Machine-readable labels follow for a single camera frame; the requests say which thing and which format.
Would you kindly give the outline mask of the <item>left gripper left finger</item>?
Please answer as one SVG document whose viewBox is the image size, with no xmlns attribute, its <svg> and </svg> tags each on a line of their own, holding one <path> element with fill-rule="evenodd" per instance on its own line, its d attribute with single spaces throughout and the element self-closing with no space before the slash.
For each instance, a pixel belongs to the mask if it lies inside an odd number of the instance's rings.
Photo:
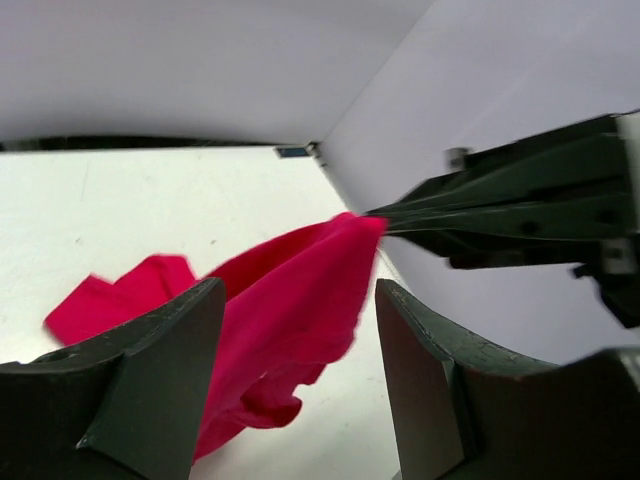
<svg viewBox="0 0 640 480">
<path fill-rule="evenodd" d="M 160 308 L 1 367 L 5 479 L 185 479 L 225 308 L 210 278 Z"/>
</svg>

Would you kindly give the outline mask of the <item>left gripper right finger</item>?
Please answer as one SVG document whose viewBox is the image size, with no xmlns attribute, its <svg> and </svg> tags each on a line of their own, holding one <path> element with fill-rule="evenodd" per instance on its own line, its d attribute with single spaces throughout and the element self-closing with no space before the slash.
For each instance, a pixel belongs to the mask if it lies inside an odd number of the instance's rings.
<svg viewBox="0 0 640 480">
<path fill-rule="evenodd" d="M 635 479 L 639 351 L 557 366 L 381 279 L 376 316 L 402 479 Z"/>
</svg>

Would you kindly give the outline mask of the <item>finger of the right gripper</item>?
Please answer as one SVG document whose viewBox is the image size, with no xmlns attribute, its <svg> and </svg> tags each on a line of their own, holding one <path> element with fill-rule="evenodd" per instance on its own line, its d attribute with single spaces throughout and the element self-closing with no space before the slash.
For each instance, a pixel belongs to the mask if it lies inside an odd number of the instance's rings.
<svg viewBox="0 0 640 480">
<path fill-rule="evenodd" d="M 470 208 L 434 207 L 387 218 L 387 234 L 449 261 L 456 269 L 584 263 L 599 243 L 621 235 L 616 220 L 623 193 Z"/>
<path fill-rule="evenodd" d="M 426 179 L 395 202 L 367 213 L 390 218 L 424 208 L 498 205 L 622 177 L 621 118 L 602 115 L 466 153 L 462 169 Z"/>
</svg>

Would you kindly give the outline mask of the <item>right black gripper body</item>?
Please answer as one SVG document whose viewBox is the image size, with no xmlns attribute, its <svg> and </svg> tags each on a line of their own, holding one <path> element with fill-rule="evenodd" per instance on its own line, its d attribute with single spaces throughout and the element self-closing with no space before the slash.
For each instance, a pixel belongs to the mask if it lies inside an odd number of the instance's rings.
<svg viewBox="0 0 640 480">
<path fill-rule="evenodd" d="M 599 258 L 572 270 L 576 279 L 589 277 L 597 284 L 601 302 L 626 329 L 639 327 L 639 114 L 616 118 L 625 153 L 627 192 L 620 208 L 600 213 L 600 220 L 616 220 L 621 235 L 599 243 Z"/>
</svg>

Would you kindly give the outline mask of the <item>red t-shirt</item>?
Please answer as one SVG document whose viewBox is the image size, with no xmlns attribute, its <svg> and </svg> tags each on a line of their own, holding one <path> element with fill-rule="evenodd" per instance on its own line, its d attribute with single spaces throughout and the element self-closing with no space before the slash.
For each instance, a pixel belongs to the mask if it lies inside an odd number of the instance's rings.
<svg viewBox="0 0 640 480">
<path fill-rule="evenodd" d="M 197 457 L 246 428 L 280 428 L 296 418 L 296 388 L 315 383 L 354 341 L 386 228 L 382 218 L 346 212 L 213 271 L 227 302 Z M 44 324 L 74 345 L 160 307 L 196 281 L 184 256 L 155 254 L 116 281 L 87 277 Z"/>
</svg>

